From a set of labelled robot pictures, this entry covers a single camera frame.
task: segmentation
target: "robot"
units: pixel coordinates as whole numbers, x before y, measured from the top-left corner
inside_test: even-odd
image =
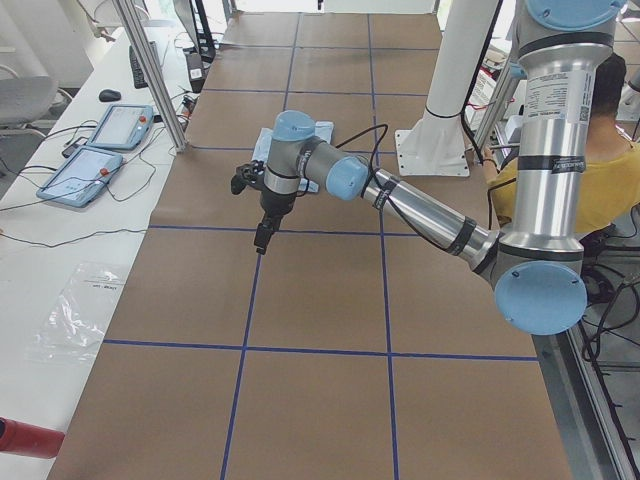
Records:
[[[480,227],[391,173],[314,135],[308,115],[275,121],[266,164],[236,170],[232,193],[261,191],[260,254],[293,210],[302,178],[342,200],[361,197],[406,222],[436,248],[465,260],[492,286],[503,316],[526,332],[551,335],[573,326],[587,305],[580,278],[583,249],[574,237],[581,173],[586,168],[593,82],[611,55],[615,19],[626,0],[526,0],[518,18],[518,63],[528,78],[513,222]]]

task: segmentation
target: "red cylinder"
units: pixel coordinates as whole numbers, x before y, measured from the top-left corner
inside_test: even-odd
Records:
[[[58,455],[62,440],[62,432],[0,418],[0,452],[53,458]]]

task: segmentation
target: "light blue tablet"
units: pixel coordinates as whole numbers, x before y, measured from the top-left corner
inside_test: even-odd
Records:
[[[44,200],[84,207],[122,167],[122,155],[82,146],[36,192]]]
[[[133,150],[140,144],[153,124],[150,105],[109,105],[93,134],[90,147],[106,150]]]

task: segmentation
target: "blue joint cap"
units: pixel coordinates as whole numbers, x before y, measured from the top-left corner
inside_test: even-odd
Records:
[[[316,122],[313,118],[297,110],[285,110],[276,117],[272,138],[281,142],[299,142],[315,133]]]
[[[353,200],[364,188],[369,169],[356,157],[343,157],[333,164],[327,175],[327,191],[342,200]]]
[[[517,63],[509,62],[509,73],[517,80],[525,80],[527,78],[527,72]]]
[[[527,9],[545,28],[577,32],[615,18],[626,3],[626,0],[527,0]]]
[[[495,299],[513,326],[533,335],[554,335],[582,318],[587,289],[569,267],[533,261],[507,270],[496,284]]]

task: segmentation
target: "black mouse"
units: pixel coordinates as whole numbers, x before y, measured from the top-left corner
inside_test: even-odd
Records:
[[[98,100],[101,102],[116,102],[122,98],[122,94],[117,90],[111,90],[109,88],[100,92]]]

